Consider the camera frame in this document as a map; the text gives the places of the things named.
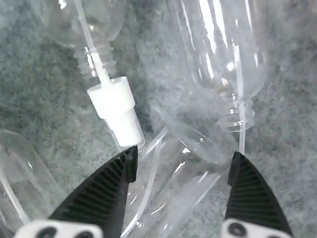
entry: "gray carpet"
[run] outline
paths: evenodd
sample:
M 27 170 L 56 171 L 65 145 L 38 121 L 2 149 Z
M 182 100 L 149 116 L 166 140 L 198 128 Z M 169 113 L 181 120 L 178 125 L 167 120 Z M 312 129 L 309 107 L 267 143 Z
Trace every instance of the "gray carpet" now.
M 317 234 L 317 16 L 308 0 L 267 1 L 268 78 L 254 99 L 256 125 L 247 154 L 267 179 L 295 237 Z M 31 141 L 71 191 L 115 154 L 110 133 L 86 90 L 73 51 L 49 40 L 27 1 L 0 1 L 0 127 Z M 182 70 L 178 38 L 164 1 L 128 0 L 126 23 L 112 43 L 118 75 L 127 75 L 146 139 L 162 126 L 152 105 L 203 133 L 216 116 Z M 229 188 L 222 178 L 176 235 L 218 237 Z

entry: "clear plastic bottle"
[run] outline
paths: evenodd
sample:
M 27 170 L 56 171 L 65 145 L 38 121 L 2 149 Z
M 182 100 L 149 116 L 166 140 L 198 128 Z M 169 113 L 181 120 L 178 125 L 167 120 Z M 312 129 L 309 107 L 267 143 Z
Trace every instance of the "clear plastic bottle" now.
M 145 139 L 126 77 L 110 79 L 115 64 L 110 41 L 119 33 L 125 0 L 30 0 L 34 13 L 48 35 L 72 48 L 84 78 L 98 77 L 100 84 L 88 89 L 98 116 L 105 120 L 119 151 Z
M 0 130 L 0 194 L 0 218 L 12 232 L 47 218 L 66 197 L 30 142 L 8 130 Z
M 91 52 L 82 31 L 74 0 L 30 0 L 33 11 L 48 35 L 61 45 L 74 50 L 84 78 L 97 76 Z M 90 34 L 103 67 L 115 73 L 116 62 L 110 41 L 120 32 L 125 16 L 125 0 L 83 0 Z
M 188 75 L 200 95 L 216 108 L 224 130 L 248 129 L 254 124 L 252 98 L 265 81 L 257 45 L 260 1 L 166 2 L 182 38 Z
M 208 139 L 181 122 L 163 118 L 168 126 L 139 158 L 137 180 L 129 185 L 121 237 L 172 235 L 212 189 L 237 149 L 232 135 L 220 128 Z

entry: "bottle body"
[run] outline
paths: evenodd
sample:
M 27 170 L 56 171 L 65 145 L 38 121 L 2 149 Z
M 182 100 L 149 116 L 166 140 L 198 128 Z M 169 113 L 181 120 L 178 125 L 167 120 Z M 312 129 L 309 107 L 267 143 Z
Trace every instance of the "bottle body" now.
M 149 143 L 139 159 L 136 183 L 129 185 L 131 194 L 128 192 L 126 205 L 129 220 L 125 224 L 132 220 L 132 215 L 136 216 L 134 222 L 124 226 L 121 237 L 172 236 L 218 181 L 237 148 L 231 134 L 223 133 L 222 138 L 209 140 L 185 124 L 161 116 L 167 127 Z M 136 201 L 134 207 L 130 201 Z
M 253 124 L 252 97 L 264 85 L 255 29 L 257 1 L 166 1 L 195 87 L 216 108 L 223 129 Z M 240 112 L 245 111 L 245 118 Z
M 12 232 L 48 217 L 66 196 L 30 142 L 8 130 L 0 130 L 0 192 L 0 216 Z

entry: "plastic tube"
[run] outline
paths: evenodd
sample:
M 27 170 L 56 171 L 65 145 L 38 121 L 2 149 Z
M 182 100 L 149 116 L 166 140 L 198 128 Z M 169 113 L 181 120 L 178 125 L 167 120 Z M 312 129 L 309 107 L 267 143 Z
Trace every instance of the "plastic tube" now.
M 244 97 L 244 87 L 243 87 L 243 74 L 241 67 L 241 58 L 240 58 L 240 48 L 239 46 L 232 44 L 234 62 L 236 67 L 236 77 L 237 77 L 237 89 L 238 89 L 238 101 L 243 101 Z M 242 103 L 240 105 L 240 134 L 239 134 L 239 152 L 241 154 L 245 153 L 245 143 L 246 143 L 246 110 L 245 105 Z
M 78 13 L 78 19 L 79 19 L 80 25 L 82 27 L 82 30 L 83 30 L 83 33 L 85 36 L 87 46 L 88 46 L 89 51 L 91 53 L 90 55 L 95 63 L 95 68 L 96 68 L 100 83 L 102 84 L 103 87 L 107 86 L 107 85 L 111 84 L 111 79 L 110 79 L 107 71 L 103 68 L 102 60 L 101 60 L 100 55 L 97 52 L 97 49 L 94 45 L 94 41 L 93 41 L 93 38 L 92 38 L 90 31 L 89 31 L 89 27 L 87 24 L 87 20 L 86 20 L 83 6 L 81 4 L 81 0 L 75 0 L 75 5 L 76 5 L 77 13 Z

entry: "bottle thread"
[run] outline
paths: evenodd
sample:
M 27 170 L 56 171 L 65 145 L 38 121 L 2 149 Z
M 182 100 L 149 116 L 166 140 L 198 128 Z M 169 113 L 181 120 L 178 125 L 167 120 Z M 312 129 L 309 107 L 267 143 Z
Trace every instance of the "bottle thread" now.
M 116 61 L 114 60 L 111 44 L 107 41 L 96 41 L 95 50 L 101 59 L 102 67 L 107 73 L 112 76 L 116 73 Z M 78 61 L 78 67 L 80 73 L 84 79 L 90 79 L 92 77 L 98 77 L 96 65 L 93 61 L 91 50 L 84 45 L 80 45 L 75 49 L 74 57 Z
M 252 109 L 253 102 L 232 101 L 228 103 L 219 117 L 219 124 L 224 131 L 241 132 L 254 125 L 255 112 Z

